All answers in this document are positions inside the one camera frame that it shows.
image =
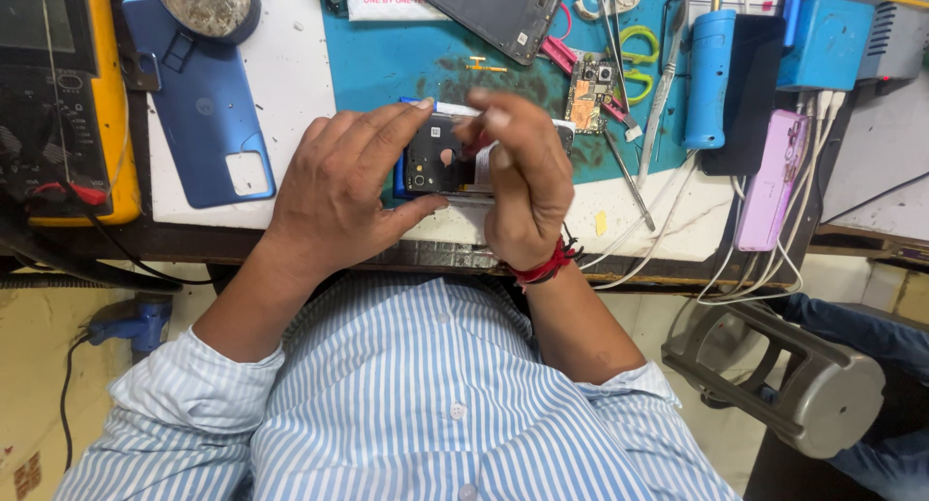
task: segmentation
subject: pink power bank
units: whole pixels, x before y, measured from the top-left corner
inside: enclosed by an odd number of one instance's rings
[[[760,252],[774,249],[784,222],[791,190],[807,140],[809,119],[777,109],[767,125],[761,169],[749,182],[736,229],[736,248]]]

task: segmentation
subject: digital multimeter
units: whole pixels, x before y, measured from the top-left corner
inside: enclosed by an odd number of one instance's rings
[[[0,189],[23,203],[33,225],[90,225],[60,180],[101,222],[135,219],[140,196],[110,0],[0,0],[0,28],[0,103],[21,107],[0,110]],[[42,151],[24,147],[30,129],[46,129]]]

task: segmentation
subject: metal stool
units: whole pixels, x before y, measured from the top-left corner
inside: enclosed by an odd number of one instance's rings
[[[769,341],[758,367],[739,385],[697,359],[711,329],[727,314]],[[782,350],[804,360],[781,385],[777,398],[765,400],[760,395],[764,379]],[[682,345],[668,342],[661,346],[661,360],[712,400],[748,412],[784,443],[817,459],[833,457],[860,440],[884,402],[884,371],[875,360],[809,334],[757,305],[711,307]]]

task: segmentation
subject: red wire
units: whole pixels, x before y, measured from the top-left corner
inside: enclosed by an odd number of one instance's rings
[[[555,40],[564,40],[568,37],[569,34],[571,34],[571,11],[568,10],[568,7],[564,5],[564,3],[561,4],[561,9],[565,12],[565,16],[568,17],[568,32],[565,33],[565,36],[561,38],[555,38]]]

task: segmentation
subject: striped shirt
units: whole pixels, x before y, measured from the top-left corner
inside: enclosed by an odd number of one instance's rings
[[[473,279],[352,273],[260,363],[187,330],[110,395],[56,499],[737,499],[654,362],[573,383]]]

